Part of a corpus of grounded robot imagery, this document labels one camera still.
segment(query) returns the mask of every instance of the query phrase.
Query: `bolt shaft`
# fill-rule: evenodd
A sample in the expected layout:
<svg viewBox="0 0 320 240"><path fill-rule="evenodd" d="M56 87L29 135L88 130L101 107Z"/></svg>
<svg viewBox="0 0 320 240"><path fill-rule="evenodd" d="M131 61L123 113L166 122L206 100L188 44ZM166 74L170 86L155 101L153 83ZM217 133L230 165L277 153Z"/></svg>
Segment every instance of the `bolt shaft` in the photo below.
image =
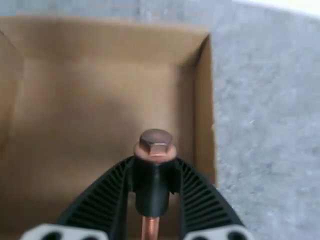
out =
<svg viewBox="0 0 320 240"><path fill-rule="evenodd" d="M159 222L159 217L144 216L142 218L141 240L158 240Z"/></svg>

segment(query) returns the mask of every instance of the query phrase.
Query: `gray carpeted floor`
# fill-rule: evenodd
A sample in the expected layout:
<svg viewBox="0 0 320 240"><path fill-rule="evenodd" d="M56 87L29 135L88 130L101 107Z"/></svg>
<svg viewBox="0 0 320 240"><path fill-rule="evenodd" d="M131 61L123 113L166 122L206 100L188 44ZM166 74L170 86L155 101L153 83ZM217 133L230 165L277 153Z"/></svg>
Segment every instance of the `gray carpeted floor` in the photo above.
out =
<svg viewBox="0 0 320 240"><path fill-rule="evenodd" d="M0 0L17 11L207 25L219 189L259 240L320 236L320 21L230 0Z"/></svg>

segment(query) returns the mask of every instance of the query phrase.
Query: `cardboard box flap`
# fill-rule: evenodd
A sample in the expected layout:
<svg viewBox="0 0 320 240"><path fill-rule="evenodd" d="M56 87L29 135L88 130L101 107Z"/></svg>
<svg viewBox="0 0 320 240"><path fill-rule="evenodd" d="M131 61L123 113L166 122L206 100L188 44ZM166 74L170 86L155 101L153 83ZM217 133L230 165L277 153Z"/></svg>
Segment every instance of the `cardboard box flap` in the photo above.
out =
<svg viewBox="0 0 320 240"><path fill-rule="evenodd" d="M79 17L1 17L0 29L25 57L105 58L183 64L208 32Z"/></svg>
<svg viewBox="0 0 320 240"><path fill-rule="evenodd" d="M0 31L0 154L8 140L9 125L22 70L22 56Z"/></svg>

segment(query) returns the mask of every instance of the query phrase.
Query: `cardboard box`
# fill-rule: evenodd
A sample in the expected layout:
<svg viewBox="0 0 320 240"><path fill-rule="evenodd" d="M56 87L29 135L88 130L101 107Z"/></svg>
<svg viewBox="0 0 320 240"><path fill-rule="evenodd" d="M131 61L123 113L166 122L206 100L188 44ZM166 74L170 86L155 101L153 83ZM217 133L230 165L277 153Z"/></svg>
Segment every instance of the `cardboard box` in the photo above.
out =
<svg viewBox="0 0 320 240"><path fill-rule="evenodd" d="M95 18L0 18L0 239L54 223L133 154L140 133L173 133L215 183L212 51L206 30ZM141 217L130 195L128 235ZM160 222L176 238L179 200Z"/></svg>

